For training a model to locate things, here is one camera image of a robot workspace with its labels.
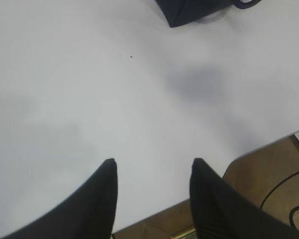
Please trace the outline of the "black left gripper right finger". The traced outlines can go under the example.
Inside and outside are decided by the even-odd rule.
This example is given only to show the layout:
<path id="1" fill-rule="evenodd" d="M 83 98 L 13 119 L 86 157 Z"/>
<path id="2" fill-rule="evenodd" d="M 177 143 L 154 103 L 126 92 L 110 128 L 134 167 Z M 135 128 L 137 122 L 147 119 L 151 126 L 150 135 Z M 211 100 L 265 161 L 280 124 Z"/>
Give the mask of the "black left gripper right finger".
<path id="1" fill-rule="evenodd" d="M 202 159 L 194 159 L 190 207 L 199 239 L 299 239 L 299 231 L 256 207 Z"/>

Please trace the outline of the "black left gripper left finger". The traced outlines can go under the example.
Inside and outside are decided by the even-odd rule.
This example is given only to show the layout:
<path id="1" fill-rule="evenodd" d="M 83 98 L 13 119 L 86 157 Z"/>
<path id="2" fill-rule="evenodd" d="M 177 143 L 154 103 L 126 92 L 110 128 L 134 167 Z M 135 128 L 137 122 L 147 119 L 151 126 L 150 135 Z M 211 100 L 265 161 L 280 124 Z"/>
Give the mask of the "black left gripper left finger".
<path id="1" fill-rule="evenodd" d="M 8 239 L 109 239 L 118 197 L 117 164 L 105 160 L 53 210 L 6 236 Z"/>

